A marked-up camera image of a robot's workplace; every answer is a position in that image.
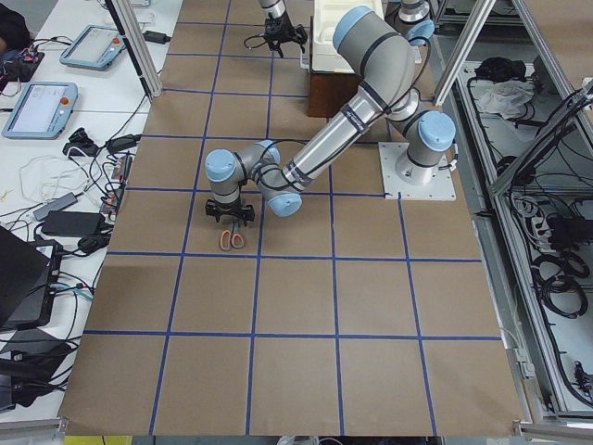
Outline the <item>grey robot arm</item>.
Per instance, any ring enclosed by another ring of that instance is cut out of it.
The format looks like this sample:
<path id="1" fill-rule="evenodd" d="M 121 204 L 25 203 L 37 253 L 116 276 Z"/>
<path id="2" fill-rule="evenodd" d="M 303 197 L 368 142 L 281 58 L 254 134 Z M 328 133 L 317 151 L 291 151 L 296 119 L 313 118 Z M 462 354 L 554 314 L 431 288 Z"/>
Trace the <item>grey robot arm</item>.
<path id="1" fill-rule="evenodd" d="M 304 53 L 307 32 L 302 25 L 293 25 L 284 0 L 259 0 L 259 5 L 265 16 L 263 39 L 269 49 L 283 58 L 282 44 L 295 43 Z"/>

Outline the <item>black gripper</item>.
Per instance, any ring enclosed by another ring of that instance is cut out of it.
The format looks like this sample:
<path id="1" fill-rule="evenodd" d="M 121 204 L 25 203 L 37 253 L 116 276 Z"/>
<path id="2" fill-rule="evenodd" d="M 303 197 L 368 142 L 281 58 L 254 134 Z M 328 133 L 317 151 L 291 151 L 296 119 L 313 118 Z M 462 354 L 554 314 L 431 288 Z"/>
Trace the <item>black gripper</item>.
<path id="1" fill-rule="evenodd" d="M 301 24 L 294 26 L 288 17 L 265 19 L 263 38 L 269 49 L 280 57 L 284 56 L 282 44 L 290 42 L 298 44 L 301 52 L 305 53 L 307 32 Z"/>
<path id="2" fill-rule="evenodd" d="M 250 204 L 242 204 L 238 198 L 232 203 L 220 203 L 214 199 L 208 199 L 205 204 L 207 216 L 212 216 L 218 223 L 222 216 L 230 216 L 244 225 L 255 220 L 254 207 Z"/>

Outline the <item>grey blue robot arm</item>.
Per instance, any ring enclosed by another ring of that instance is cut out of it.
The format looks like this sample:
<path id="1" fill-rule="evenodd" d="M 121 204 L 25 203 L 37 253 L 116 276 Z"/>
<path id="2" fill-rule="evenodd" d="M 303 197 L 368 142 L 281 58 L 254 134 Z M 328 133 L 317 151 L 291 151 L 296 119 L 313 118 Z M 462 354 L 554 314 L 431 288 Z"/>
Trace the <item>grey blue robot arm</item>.
<path id="1" fill-rule="evenodd" d="M 360 76 L 357 93 L 284 166 L 270 140 L 238 152 L 211 151 L 206 158 L 212 193 L 205 205 L 208 216 L 253 221 L 253 207 L 241 198 L 247 181 L 255 183 L 277 216 L 294 214 L 302 204 L 301 192 L 380 118 L 409 143 L 397 160 L 397 175 L 413 185 L 430 181 L 453 144 L 456 128 L 448 115 L 423 104 L 413 89 L 410 41 L 371 8 L 356 6 L 337 23 L 333 46 Z"/>

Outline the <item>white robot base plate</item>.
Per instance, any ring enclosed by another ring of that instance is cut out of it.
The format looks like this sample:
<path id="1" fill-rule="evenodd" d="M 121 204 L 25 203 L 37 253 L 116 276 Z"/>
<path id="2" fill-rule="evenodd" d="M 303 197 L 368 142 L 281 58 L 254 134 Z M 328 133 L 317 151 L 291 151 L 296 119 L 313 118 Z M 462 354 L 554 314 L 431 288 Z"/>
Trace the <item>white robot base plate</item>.
<path id="1" fill-rule="evenodd" d="M 408 143 L 378 144 L 386 199 L 454 201 L 456 192 L 446 156 L 433 167 L 419 167 L 408 158 Z"/>

